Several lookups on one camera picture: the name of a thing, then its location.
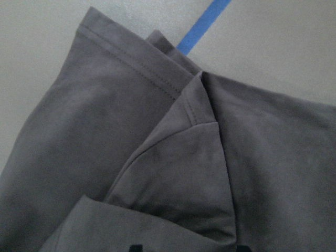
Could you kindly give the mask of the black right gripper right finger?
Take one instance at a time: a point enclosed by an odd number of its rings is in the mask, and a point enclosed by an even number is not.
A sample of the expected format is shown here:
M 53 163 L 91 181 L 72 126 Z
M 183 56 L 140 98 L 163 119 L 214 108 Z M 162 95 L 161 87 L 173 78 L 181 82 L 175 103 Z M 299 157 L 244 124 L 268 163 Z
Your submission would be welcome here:
M 236 252 L 251 252 L 251 248 L 246 245 L 237 245 Z

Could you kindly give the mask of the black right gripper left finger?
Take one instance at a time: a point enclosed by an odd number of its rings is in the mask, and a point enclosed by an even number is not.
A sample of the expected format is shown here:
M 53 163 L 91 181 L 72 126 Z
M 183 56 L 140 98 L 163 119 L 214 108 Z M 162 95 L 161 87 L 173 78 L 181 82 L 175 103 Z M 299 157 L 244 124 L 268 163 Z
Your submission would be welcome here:
M 129 247 L 129 252 L 143 252 L 143 245 L 135 244 Z

